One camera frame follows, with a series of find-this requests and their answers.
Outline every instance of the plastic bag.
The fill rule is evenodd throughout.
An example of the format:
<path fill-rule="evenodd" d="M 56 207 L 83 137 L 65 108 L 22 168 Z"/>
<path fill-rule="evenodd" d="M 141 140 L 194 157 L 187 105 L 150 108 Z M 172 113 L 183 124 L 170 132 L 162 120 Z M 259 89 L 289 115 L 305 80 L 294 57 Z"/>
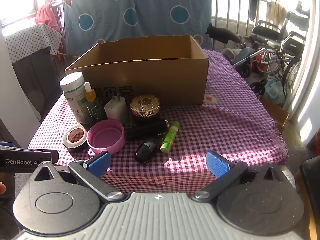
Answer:
<path fill-rule="evenodd" d="M 275 104 L 284 104 L 285 96 L 283 93 L 281 81 L 269 80 L 265 86 L 264 96 L 269 98 Z"/>

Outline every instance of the wheelchair wheel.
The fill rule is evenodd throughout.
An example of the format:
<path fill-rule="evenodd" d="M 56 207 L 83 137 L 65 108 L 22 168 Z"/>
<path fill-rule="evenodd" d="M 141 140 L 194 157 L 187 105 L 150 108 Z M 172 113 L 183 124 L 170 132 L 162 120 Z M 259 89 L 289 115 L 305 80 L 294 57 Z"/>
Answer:
<path fill-rule="evenodd" d="M 242 65 L 241 68 L 239 69 L 239 74 L 243 78 L 250 77 L 250 75 L 251 75 L 250 67 L 247 64 Z"/>
<path fill-rule="evenodd" d="M 253 82 L 249 86 L 251 90 L 254 92 L 254 94 L 258 97 L 259 95 L 264 95 L 265 89 L 265 83 L 264 82 Z"/>
<path fill-rule="evenodd" d="M 300 64 L 301 64 L 301 55 L 298 57 L 294 57 L 294 59 L 291 60 L 289 65 L 284 70 L 284 74 L 281 82 L 282 82 L 282 88 L 283 88 L 283 93 L 285 97 L 287 97 L 291 93 L 291 90 L 293 89 L 294 80 L 299 70 Z"/>

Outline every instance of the roll of tape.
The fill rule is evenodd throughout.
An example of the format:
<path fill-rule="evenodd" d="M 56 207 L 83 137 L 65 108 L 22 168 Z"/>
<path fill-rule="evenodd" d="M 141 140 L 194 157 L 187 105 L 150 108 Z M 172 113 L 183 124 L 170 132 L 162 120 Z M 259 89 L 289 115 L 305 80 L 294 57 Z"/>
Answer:
<path fill-rule="evenodd" d="M 84 150 L 87 144 L 87 131 L 82 125 L 77 124 L 71 127 L 63 136 L 63 145 L 69 152 L 78 152 Z"/>

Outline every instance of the pink gingham tablecloth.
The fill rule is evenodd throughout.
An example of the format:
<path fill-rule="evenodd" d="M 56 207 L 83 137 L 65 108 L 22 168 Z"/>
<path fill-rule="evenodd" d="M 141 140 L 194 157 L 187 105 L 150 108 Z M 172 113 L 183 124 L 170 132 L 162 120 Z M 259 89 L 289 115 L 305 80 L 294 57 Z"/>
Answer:
<path fill-rule="evenodd" d="M 206 53 L 210 59 L 206 93 L 217 102 L 162 107 L 163 118 L 180 122 L 170 154 L 158 153 L 151 162 L 142 165 L 133 158 L 142 141 L 127 142 L 119 153 L 112 155 L 111 167 L 102 179 L 124 192 L 191 194 L 215 179 L 205 164 L 208 150 L 249 165 L 285 162 L 288 150 L 276 122 L 222 54 Z M 58 165 L 89 159 L 88 149 L 70 154 L 62 144 L 65 132 L 76 124 L 62 95 L 34 135 L 29 149 L 57 149 Z"/>

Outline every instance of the blue gripper pad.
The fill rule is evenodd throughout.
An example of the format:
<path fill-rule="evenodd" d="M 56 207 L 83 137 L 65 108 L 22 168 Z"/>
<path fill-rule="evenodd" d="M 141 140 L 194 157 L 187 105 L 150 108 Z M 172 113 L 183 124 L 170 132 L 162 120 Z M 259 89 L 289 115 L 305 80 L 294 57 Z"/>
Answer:
<path fill-rule="evenodd" d="M 217 154 L 214 151 L 208 151 L 206 156 L 206 164 L 208 169 L 212 172 L 216 178 L 221 177 L 223 174 L 230 170 L 230 165 L 232 162 L 228 161 L 226 158 Z"/>
<path fill-rule="evenodd" d="M 100 178 L 107 169 L 110 168 L 111 156 L 109 152 L 104 151 L 90 160 L 86 161 L 83 165 L 94 176 Z"/>
<path fill-rule="evenodd" d="M 14 146 L 14 143 L 12 143 L 12 142 L 0 142 L 0 145 L 2 145 L 2 146 L 11 146 L 11 147 L 15 147 Z"/>

